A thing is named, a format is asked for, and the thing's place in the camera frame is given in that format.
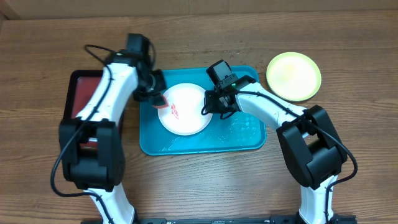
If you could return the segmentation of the pink white plastic plate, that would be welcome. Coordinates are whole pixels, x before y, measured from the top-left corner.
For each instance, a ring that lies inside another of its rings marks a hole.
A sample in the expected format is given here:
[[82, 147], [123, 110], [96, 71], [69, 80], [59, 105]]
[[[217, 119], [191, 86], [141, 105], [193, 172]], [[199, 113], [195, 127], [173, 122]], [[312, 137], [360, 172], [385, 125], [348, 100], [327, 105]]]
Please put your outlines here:
[[212, 114], [202, 115], [205, 90], [192, 83], [180, 83], [164, 93], [168, 106], [158, 109], [158, 117], [171, 133], [188, 136], [199, 133], [210, 123]]

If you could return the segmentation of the yellow-green plastic plate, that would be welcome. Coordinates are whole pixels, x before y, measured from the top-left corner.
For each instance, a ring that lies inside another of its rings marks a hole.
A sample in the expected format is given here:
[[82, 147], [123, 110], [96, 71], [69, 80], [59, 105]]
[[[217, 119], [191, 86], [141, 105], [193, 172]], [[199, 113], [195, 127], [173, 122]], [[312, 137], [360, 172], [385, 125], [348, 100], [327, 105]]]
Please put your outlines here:
[[318, 65], [298, 52], [284, 52], [268, 64], [266, 80], [272, 92], [287, 101], [306, 101], [319, 91], [322, 75]]

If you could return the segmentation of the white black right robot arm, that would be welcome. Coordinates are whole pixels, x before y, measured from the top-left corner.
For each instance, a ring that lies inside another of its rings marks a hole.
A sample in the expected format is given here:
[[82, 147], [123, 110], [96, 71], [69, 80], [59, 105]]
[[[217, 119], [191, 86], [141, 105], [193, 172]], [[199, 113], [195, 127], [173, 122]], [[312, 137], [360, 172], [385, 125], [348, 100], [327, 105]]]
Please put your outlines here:
[[327, 112], [284, 101], [256, 79], [238, 77], [224, 60], [206, 72], [214, 89], [205, 92], [203, 115], [227, 119], [242, 112], [276, 131], [285, 164], [301, 187], [297, 223], [339, 223], [331, 207], [333, 188], [348, 153]]

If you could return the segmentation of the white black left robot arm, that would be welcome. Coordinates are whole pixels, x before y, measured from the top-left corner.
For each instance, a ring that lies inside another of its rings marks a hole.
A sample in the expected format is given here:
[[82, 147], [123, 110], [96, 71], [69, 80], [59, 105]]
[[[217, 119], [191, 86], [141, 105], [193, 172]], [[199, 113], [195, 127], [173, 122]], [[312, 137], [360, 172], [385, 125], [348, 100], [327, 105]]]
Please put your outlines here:
[[166, 82], [162, 71], [154, 69], [154, 46], [142, 34], [129, 34], [125, 49], [110, 50], [99, 62], [102, 70], [71, 74], [50, 185], [57, 195], [67, 196], [55, 186], [62, 166], [64, 178], [81, 190], [73, 196], [90, 196], [100, 223], [134, 223], [136, 211], [122, 185], [126, 162], [120, 122], [130, 98], [165, 108]]

